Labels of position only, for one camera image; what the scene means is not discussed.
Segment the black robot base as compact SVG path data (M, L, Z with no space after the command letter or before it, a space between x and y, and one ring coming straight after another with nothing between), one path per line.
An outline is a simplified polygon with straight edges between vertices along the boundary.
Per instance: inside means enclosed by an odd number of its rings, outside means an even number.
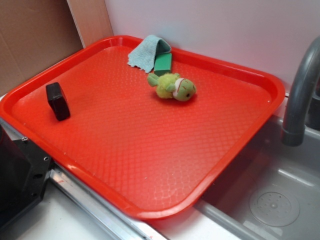
M0 229L39 204L53 160L31 140L12 140L0 128Z

